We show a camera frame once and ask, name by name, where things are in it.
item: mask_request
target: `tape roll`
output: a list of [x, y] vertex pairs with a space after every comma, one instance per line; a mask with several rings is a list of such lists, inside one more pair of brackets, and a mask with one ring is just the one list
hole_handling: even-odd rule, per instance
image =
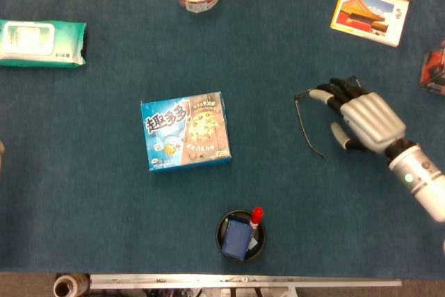
[[87, 291], [88, 278], [84, 274], [71, 274], [60, 276], [54, 283], [55, 297], [77, 297]]

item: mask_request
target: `wet wipes package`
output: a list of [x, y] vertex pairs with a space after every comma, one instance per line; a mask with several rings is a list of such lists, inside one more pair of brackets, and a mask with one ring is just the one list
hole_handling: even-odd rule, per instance
[[0, 65], [77, 67], [86, 24], [0, 20]]
[[141, 104], [149, 170], [231, 159], [221, 92]]

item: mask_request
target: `blue tablecloth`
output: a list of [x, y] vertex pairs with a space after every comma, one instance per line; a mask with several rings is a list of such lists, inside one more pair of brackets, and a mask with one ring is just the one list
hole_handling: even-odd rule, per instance
[[[1, 18], [88, 23], [75, 70], [0, 68], [0, 270], [445, 278], [445, 227], [386, 167], [344, 152], [338, 116], [293, 96], [357, 75], [445, 170], [445, 97], [420, 90], [443, 0], [413, 0], [396, 49], [333, 31], [337, 0], [0, 0]], [[233, 160], [147, 168], [140, 101], [222, 91]], [[215, 228], [261, 205], [261, 257], [225, 259]]]

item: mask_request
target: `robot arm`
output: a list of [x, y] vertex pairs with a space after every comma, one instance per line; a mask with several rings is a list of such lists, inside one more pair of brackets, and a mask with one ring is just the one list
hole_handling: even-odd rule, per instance
[[351, 139], [339, 124], [332, 123], [332, 133], [343, 149], [386, 155], [389, 169], [436, 221], [445, 222], [445, 176], [418, 144], [404, 139], [405, 124], [377, 93], [331, 79], [330, 84], [310, 90], [309, 96], [342, 115], [356, 135], [357, 139]]

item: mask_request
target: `silver robotic finger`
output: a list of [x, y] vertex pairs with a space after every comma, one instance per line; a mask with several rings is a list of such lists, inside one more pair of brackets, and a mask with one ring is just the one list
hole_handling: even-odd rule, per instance
[[367, 151], [367, 148], [360, 141], [351, 139], [337, 122], [331, 124], [331, 131], [343, 149]]

